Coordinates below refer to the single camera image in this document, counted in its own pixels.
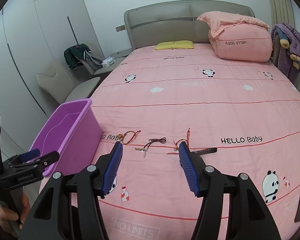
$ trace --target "pink bed sheet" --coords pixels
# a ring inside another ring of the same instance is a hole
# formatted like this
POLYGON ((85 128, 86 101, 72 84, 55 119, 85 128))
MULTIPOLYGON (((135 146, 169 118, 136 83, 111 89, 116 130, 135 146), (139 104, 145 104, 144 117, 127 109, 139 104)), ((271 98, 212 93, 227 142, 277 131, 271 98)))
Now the pink bed sheet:
MULTIPOLYGON (((189 128, 190 150, 218 148, 203 156, 206 164, 247 173, 262 196, 278 181, 277 193, 264 200, 283 240, 299 227, 300 93, 271 63, 219 59, 209 44, 151 46, 133 51, 91 99, 105 131, 93 163, 118 134, 141 130, 123 146, 115 187, 100 200, 111 240, 191 238, 202 199, 190 192, 179 156, 167 154, 189 128), (154 143, 146 157, 135 150, 162 137, 166 144, 154 143)), ((226 235, 227 207, 225 195, 219 239, 226 235)))

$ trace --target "human hand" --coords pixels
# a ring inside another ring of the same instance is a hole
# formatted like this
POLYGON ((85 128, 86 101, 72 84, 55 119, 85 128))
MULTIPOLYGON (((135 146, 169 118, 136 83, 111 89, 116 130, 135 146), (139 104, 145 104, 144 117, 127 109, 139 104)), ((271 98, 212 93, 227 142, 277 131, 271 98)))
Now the human hand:
MULTIPOLYGON (((28 196, 23 193, 21 197, 21 203, 22 203, 22 214, 20 215, 20 229, 23 227, 23 224, 25 223, 25 220, 30 212, 30 203, 28 196)), ((19 218, 18 214, 14 211, 10 210, 9 208, 0 206, 0 226, 3 228, 4 231, 11 234, 14 237, 18 237, 11 225, 9 224, 9 221, 17 221, 19 218)))

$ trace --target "pink pillow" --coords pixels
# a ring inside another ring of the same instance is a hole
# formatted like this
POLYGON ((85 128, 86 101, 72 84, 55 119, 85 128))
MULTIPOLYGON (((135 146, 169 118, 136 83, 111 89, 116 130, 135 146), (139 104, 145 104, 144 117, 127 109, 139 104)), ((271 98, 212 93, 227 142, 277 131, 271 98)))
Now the pink pillow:
POLYGON ((203 13, 197 18, 197 20, 206 22, 208 24, 211 29, 211 36, 213 38, 218 36, 224 29, 240 23, 257 25, 266 30, 270 28, 268 24, 257 18, 220 11, 203 13))
POLYGON ((208 37, 219 58, 266 62, 271 56, 271 36, 265 28, 257 25, 232 25, 215 38, 210 30, 208 37))

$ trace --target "purple storage box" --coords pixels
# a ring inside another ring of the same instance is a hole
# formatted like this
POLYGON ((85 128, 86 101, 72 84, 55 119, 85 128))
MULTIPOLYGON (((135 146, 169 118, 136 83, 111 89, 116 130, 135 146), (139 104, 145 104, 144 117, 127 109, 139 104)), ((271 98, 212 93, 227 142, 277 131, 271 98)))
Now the purple storage box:
POLYGON ((34 140, 30 150, 38 148, 41 156, 52 151, 60 154, 59 161, 45 169, 45 177, 56 171, 77 173, 91 164, 103 134, 91 104, 89 98, 63 103, 34 140))

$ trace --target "bed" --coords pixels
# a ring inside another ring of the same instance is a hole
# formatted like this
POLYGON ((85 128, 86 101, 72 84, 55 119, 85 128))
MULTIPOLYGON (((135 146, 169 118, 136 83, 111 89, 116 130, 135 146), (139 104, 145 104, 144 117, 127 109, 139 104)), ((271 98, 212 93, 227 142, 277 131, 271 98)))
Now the bed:
MULTIPOLYGON (((283 240, 300 226, 294 222, 300 93, 272 63, 219 59, 207 24, 196 21, 212 10, 254 16, 249 7, 208 0, 155 4, 124 15, 134 51, 91 97, 104 130, 93 163, 119 134, 141 131, 124 145, 113 189, 100 200, 111 240, 191 239, 202 199, 190 192, 174 143, 188 130, 190 150, 218 148, 203 155, 207 165, 251 177, 283 240), (154 49, 176 40, 191 40, 194 49, 154 49), (135 149, 163 137, 166 143, 153 143, 146 154, 135 149)), ((225 196, 219 239, 226 235, 228 202, 225 196)))

